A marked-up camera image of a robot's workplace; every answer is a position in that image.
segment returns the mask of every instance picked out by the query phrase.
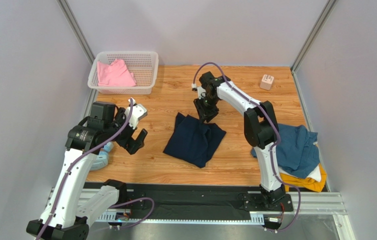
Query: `cable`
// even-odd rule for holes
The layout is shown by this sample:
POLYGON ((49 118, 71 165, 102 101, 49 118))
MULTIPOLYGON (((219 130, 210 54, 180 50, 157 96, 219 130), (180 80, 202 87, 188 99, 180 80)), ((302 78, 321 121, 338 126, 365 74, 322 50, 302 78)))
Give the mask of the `cable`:
MULTIPOLYGON (((199 67, 199 69, 197 70, 196 74, 194 75, 194 79, 193 79, 193 84, 196 83, 196 77, 199 73, 199 71, 206 65, 209 65, 209 64, 212 64, 214 65, 215 67, 218 68, 218 70, 221 72, 221 75, 222 75, 222 78, 224 79, 225 83, 231 87, 232 85, 230 84, 230 82, 227 80, 227 77, 226 75, 224 75, 224 71, 223 69, 221 69, 221 67, 219 65, 217 65, 216 63, 214 62, 207 62, 205 64, 203 64, 202 66, 199 67)), ((284 181, 282 181, 280 179, 280 177, 278 177, 278 174, 276 172, 276 167, 275 167, 275 163, 274 163, 274 159, 273 159, 273 149, 278 145, 280 144, 280 142, 282 141, 282 139, 280 138, 280 134, 279 134, 279 131, 277 130, 276 126, 272 123, 272 120, 270 119, 269 115, 267 114, 267 112, 264 110, 264 108, 256 103, 256 102, 253 102, 253 101, 250 101, 249 98, 247 98, 244 94, 242 94, 239 90, 237 90, 236 88, 233 88, 233 90, 238 94, 240 95, 243 99, 245 99, 246 101, 249 101, 250 103, 252 103, 253 105, 257 106, 259 108, 259 110, 262 112, 262 114, 264 115, 264 117, 267 119, 267 121, 270 123, 271 125, 271 128, 273 129, 274 133, 276 134, 277 136, 277 141, 275 143, 273 143, 273 145, 271 145, 270 147, 270 151, 271 151, 271 154, 270 154, 270 157, 271 157, 271 169, 273 170, 273 174, 275 176, 275 178, 283 185, 286 185, 286 186, 289 186, 289 187, 292 187, 292 188, 295 188, 296 191, 298 192, 298 207, 296 208, 296 212, 295 212, 295 216, 294 218, 292 219, 292 221, 287 225, 285 226, 284 228, 278 230, 277 232, 283 232, 283 231, 286 231, 287 229, 289 229, 292 224, 294 224, 294 221, 295 219, 297 219, 298 217, 298 214, 300 213, 300 206, 301 206, 301 191, 300 189, 293 185, 293 184, 290 184, 290 183, 286 183, 284 181)))
POLYGON ((280 206, 281 206, 280 221, 283 223, 283 216, 285 214, 285 206, 283 205, 283 203, 280 203, 280 206))
POLYGON ((129 205, 129 204, 132 204, 132 203, 135 203, 135 202, 138 202, 138 201, 142 201, 142 200, 149 200, 151 202, 150 211, 145 215, 145 217, 141 218, 140 220, 138 220, 137 222, 135 222, 131 225, 120 226, 120 227, 113 227, 113 226, 103 227, 103 228, 100 228, 100 229, 97 229, 97 230, 91 232, 91 234, 99 232, 99 231, 103 231, 103 230, 108 230, 108 229, 128 229, 128 228, 132 228, 132 227, 137 226, 138 224, 142 223, 144 220, 146 220, 148 217, 150 217, 150 215, 153 212, 153 209, 155 208, 155 201, 150 197, 140 197, 140 198, 137 198, 137 199, 134 199, 134 200, 131 200, 131 201, 112 205, 112 206, 109 207, 110 209, 117 209, 117 208, 129 205))
POLYGON ((88 118, 89 118, 90 116, 86 116, 86 117, 84 117, 77 125, 79 125, 79 126, 83 126, 87 121, 88 121, 88 118))
POLYGON ((125 205, 128 205, 128 204, 132 204, 132 203, 135 203, 135 202, 138 202, 138 201, 142 201, 142 200, 149 200, 151 202, 150 211, 147 213, 147 215, 145 215, 145 217, 141 218, 139 221, 137 221, 137 222, 135 222, 135 223, 133 223, 133 224, 131 224, 129 226, 121 226, 120 227, 121 229, 128 229, 128 228, 137 226, 142 221, 146 220, 152 214, 153 209, 155 208, 155 201, 152 198, 150 198, 150 197, 140 197, 140 198, 134 199, 132 201, 128 201, 128 202, 124 202, 124 203, 121 203, 121 204, 110 206, 111 209, 116 209, 116 208, 120 208, 122 206, 125 206, 125 205))
POLYGON ((48 224, 50 224, 51 220, 53 219, 54 213, 56 212, 57 205, 59 204, 59 199, 60 199, 60 196, 62 194, 62 191, 63 191, 63 188, 64 188, 64 184, 66 183, 66 180, 67 180, 67 178, 69 176, 69 173, 72 171, 73 167, 80 160, 82 160, 84 157, 86 157, 87 155, 89 155, 89 154, 97 151, 98 149, 101 149, 104 145, 106 145, 108 142, 113 141, 117 136, 119 136, 119 134, 122 133, 122 131, 128 125, 128 123, 130 121, 130 118, 131 118, 131 116, 133 114, 134 102, 133 102, 132 98, 129 99, 129 107, 130 108, 129 108, 128 117, 125 119, 125 122, 123 123, 122 127, 120 127, 120 129, 113 136, 111 136, 109 139, 105 140, 101 144, 97 145, 96 147, 94 147, 94 148, 92 148, 92 149, 84 152, 82 155, 80 155, 78 158, 76 158, 76 160, 74 160, 70 164, 70 166, 68 167, 66 173, 64 173, 64 176, 61 179, 60 185, 59 185, 58 190, 57 190, 57 194, 55 195, 54 203, 52 204, 51 212, 49 213, 49 217, 46 219, 46 222, 43 224, 43 227, 40 229, 39 233, 37 234, 36 240, 41 239, 42 234, 45 232, 45 230, 48 227, 48 224))

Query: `wooden floor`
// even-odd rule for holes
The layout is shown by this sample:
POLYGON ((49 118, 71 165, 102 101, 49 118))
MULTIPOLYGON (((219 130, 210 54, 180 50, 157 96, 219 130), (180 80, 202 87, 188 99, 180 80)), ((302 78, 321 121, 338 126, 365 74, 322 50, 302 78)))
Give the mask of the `wooden floor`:
MULTIPOLYGON (((250 155, 251 146, 244 137, 243 117, 227 102, 220 101, 219 114, 212 123, 227 131, 212 159, 204 168, 163 153, 173 131, 178 112, 196 118, 193 100, 197 93, 191 83, 199 66, 159 66, 156 85, 150 95, 104 95, 97 100, 112 102, 119 107, 128 106, 134 97, 143 104, 148 115, 138 124, 136 137, 142 128, 148 131, 145 146, 129 155, 115 144, 110 162, 103 169, 89 173, 87 181, 103 182, 115 179, 126 183, 239 185, 260 184, 258 162, 250 155)), ((270 101, 277 121, 288 125, 305 125, 300 100, 289 67, 224 66, 225 75, 244 92, 260 101, 270 101), (274 76, 270 91, 260 89, 264 74, 274 76)), ((214 67, 204 67, 202 73, 211 71, 220 76, 214 67)))

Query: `laundry basket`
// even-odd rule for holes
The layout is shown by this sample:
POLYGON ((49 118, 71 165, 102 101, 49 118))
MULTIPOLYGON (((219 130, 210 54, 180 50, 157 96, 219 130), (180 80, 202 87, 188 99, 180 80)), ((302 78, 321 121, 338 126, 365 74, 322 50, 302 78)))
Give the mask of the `laundry basket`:
POLYGON ((92 64, 88 87, 102 94, 148 95, 158 76, 159 55, 154 51, 102 51, 92 64), (98 86, 97 62, 111 64, 116 59, 125 61, 128 70, 134 73, 136 86, 98 86))

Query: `pink cloth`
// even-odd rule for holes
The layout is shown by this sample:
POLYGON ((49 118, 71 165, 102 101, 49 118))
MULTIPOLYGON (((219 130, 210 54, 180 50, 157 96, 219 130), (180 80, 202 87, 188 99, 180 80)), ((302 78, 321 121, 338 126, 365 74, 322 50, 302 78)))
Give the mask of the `pink cloth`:
POLYGON ((110 65, 97 62, 98 86, 134 87, 137 82, 122 59, 116 59, 110 65))

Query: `small wooden block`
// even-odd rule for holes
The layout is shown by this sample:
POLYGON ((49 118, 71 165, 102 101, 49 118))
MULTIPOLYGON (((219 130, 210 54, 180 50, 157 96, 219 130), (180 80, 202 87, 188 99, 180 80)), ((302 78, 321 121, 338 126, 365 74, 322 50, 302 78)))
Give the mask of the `small wooden block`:
POLYGON ((261 83, 259 84, 259 87, 265 90, 270 90, 272 89, 274 80, 275 80, 274 76, 264 74, 264 76, 262 76, 262 80, 261 80, 261 83))

